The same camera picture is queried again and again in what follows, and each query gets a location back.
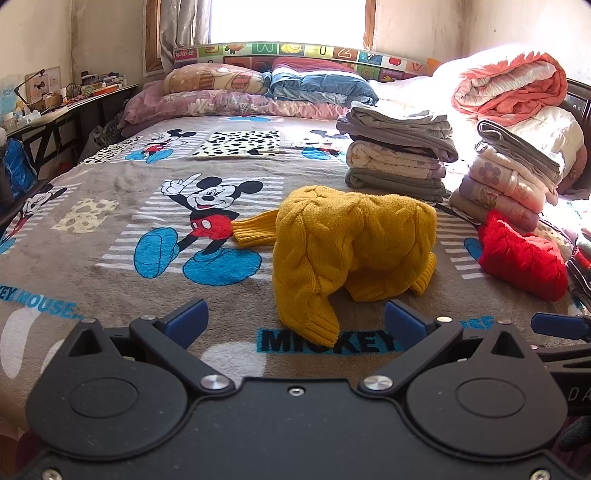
bolt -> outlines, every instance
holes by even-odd
[[[363,386],[369,390],[383,391],[394,385],[391,378],[384,375],[372,375],[363,379]]]
[[[205,375],[205,377],[201,379],[200,383],[201,386],[207,390],[222,390],[230,386],[230,379],[228,377],[224,377],[223,375],[212,374]]]
[[[61,475],[57,470],[48,468],[41,473],[41,480],[61,480]]]
[[[292,397],[301,397],[306,391],[301,387],[293,387],[288,390]]]
[[[548,470],[538,470],[532,473],[530,480],[550,480],[550,472]]]

white wall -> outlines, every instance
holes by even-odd
[[[465,2],[472,0],[377,0],[374,50],[417,61],[460,57]]]
[[[74,78],[88,70],[120,72],[129,84],[155,80],[144,78],[143,29],[144,0],[72,0]]]
[[[9,0],[0,9],[0,77],[61,67],[61,84],[72,79],[72,0]]]
[[[510,42],[550,53],[569,78],[591,84],[591,7],[585,0],[471,0],[466,54]]]

yellow knit sweater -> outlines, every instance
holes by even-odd
[[[354,301],[381,300],[408,288],[421,294],[435,270],[435,210],[409,197],[303,187],[279,210],[232,226],[241,247],[275,242],[279,318],[319,345],[338,340],[328,295],[341,286]]]

desk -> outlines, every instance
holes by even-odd
[[[73,103],[72,105],[66,105],[61,108],[58,108],[58,110],[45,113],[41,116],[41,118],[34,120],[31,124],[22,128],[18,128],[14,132],[10,132],[9,134],[7,134],[7,138],[17,138],[22,141],[27,154],[30,158],[33,159],[33,166],[35,167],[35,170],[39,172],[40,168],[44,164],[52,160],[54,157],[58,156],[61,152],[68,150],[69,148],[76,148],[77,154],[80,155],[86,142],[86,139],[83,138],[82,122],[80,120],[80,116],[83,113],[85,107],[89,107],[90,105],[97,106],[99,114],[99,125],[104,127],[106,124],[105,105],[103,103],[104,100],[115,96],[123,96],[123,101],[126,98],[133,96],[133,94],[135,93],[135,89],[137,87],[138,84],[136,83],[134,85],[129,85],[127,87],[120,88],[119,90],[116,90],[114,92],[104,93],[102,95],[97,95],[96,97],[90,97],[84,100],[80,100],[79,102]],[[69,122],[74,122],[76,137],[73,140],[70,140],[68,143],[62,145],[60,127]],[[49,140],[51,140],[51,136],[54,137],[56,150],[48,155],[47,146],[49,145]],[[39,144],[37,154],[33,158],[33,153],[31,152],[31,144],[39,139],[41,139],[41,143]]]

fruit graphic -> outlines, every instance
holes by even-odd
[[[246,44],[244,43],[235,43],[232,45],[226,45],[225,50],[229,51],[231,54],[235,54],[237,51],[242,50],[244,47],[246,47]]]
[[[281,51],[283,53],[291,53],[291,54],[299,53],[299,52],[301,52],[301,45],[297,45],[295,43],[284,43],[281,46]]]

